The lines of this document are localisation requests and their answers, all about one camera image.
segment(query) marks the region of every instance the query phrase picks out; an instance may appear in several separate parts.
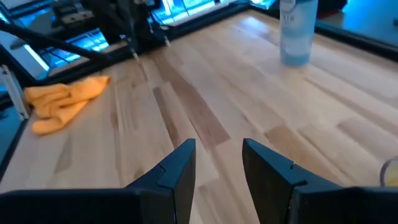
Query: wood plank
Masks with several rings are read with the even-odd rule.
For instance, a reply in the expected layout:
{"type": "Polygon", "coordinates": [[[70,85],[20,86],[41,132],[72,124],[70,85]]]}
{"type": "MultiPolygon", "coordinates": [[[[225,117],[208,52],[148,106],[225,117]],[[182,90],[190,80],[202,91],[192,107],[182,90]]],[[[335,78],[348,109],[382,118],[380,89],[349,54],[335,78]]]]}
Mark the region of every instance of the wood plank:
{"type": "Polygon", "coordinates": [[[299,133],[354,183],[379,185],[382,164],[351,139],[335,129],[323,130],[314,125],[299,133]]]}
{"type": "Polygon", "coordinates": [[[188,138],[196,139],[196,186],[218,178],[218,171],[214,167],[213,159],[203,147],[195,128],[192,126],[178,96],[170,83],[166,83],[154,89],[157,104],[165,121],[174,148],[177,148],[188,138]]]}
{"type": "Polygon", "coordinates": [[[215,147],[217,144],[228,140],[228,133],[209,109],[206,101],[182,77],[174,67],[175,65],[170,64],[168,58],[162,54],[157,54],[154,60],[159,71],[161,71],[160,75],[162,78],[171,83],[177,96],[180,98],[205,148],[215,147]]]}
{"type": "Polygon", "coordinates": [[[215,160],[246,223],[259,223],[243,168],[242,141],[229,140],[215,149],[215,160]]]}
{"type": "Polygon", "coordinates": [[[266,136],[282,155],[304,169],[340,185],[353,183],[322,153],[288,127],[278,126],[267,132],[266,136]]]}
{"type": "Polygon", "coordinates": [[[218,72],[188,42],[174,43],[173,51],[185,61],[180,68],[184,77],[193,83],[229,136],[237,139],[253,138],[263,144],[269,144],[264,135],[222,91],[218,72]]]}
{"type": "Polygon", "coordinates": [[[398,155],[398,140],[366,120],[348,119],[340,123],[338,127],[381,162],[386,162],[398,155]]]}

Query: yellow microfiber towel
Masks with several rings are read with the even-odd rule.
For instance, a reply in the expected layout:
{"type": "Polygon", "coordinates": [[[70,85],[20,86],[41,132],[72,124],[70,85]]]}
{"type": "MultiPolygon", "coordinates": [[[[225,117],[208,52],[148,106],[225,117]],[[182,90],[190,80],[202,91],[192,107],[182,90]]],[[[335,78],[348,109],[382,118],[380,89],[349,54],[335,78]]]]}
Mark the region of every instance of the yellow microfiber towel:
{"type": "Polygon", "coordinates": [[[90,99],[100,95],[109,77],[89,77],[71,85],[29,87],[24,90],[25,99],[35,107],[40,118],[32,130],[36,134],[48,134],[63,128],[83,109],[90,99]]]}

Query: plastic bottle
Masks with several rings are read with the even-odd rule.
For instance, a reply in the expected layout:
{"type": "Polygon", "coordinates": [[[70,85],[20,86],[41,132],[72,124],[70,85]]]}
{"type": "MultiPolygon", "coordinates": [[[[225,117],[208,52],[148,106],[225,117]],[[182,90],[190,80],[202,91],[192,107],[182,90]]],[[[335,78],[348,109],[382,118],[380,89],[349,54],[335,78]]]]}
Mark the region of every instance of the plastic bottle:
{"type": "Polygon", "coordinates": [[[289,67],[308,63],[318,0],[280,0],[280,59],[289,67]]]}

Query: wooden table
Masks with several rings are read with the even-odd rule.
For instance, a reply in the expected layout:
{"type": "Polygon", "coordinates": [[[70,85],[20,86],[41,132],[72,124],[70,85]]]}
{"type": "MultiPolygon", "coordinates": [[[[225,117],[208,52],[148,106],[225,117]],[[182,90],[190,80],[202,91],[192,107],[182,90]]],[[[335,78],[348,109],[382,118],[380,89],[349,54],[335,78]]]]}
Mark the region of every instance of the wooden table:
{"type": "Polygon", "coordinates": [[[279,63],[279,22],[248,11],[107,68],[64,130],[24,131],[0,191],[124,187],[197,139],[192,223],[258,223],[241,160],[253,138],[341,185],[378,185],[397,155],[398,65],[324,37],[279,63]]]}

